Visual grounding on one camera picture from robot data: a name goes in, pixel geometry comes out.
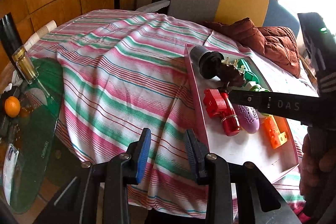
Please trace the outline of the person's right hand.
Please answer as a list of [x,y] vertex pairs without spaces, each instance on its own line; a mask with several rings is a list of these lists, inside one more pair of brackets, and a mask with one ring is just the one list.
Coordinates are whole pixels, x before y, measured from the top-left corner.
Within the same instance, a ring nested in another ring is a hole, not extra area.
[[303,157],[300,167],[300,195],[305,200],[309,197],[312,190],[314,190],[321,181],[322,173],[330,173],[335,167],[335,144],[331,146],[329,151],[323,155],[321,159],[314,157],[310,151],[309,135],[303,139],[302,145]]

